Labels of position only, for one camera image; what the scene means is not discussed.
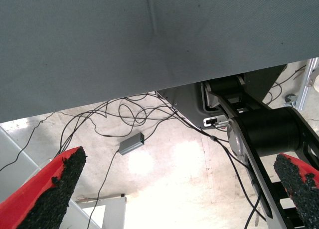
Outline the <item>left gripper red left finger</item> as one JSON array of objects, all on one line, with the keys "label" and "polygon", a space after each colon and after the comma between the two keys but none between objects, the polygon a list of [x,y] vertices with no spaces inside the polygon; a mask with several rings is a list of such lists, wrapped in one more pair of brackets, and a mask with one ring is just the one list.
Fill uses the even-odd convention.
[{"label": "left gripper red left finger", "polygon": [[2,229],[57,229],[86,163],[83,147],[54,158],[0,204]]}]

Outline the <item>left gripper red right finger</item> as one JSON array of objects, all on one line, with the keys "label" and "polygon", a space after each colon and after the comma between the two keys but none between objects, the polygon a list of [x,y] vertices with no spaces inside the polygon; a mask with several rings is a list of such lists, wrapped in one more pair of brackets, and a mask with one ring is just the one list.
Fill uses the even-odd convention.
[{"label": "left gripper red right finger", "polygon": [[274,162],[288,196],[294,202],[305,228],[319,227],[319,171],[310,164],[280,153]]}]

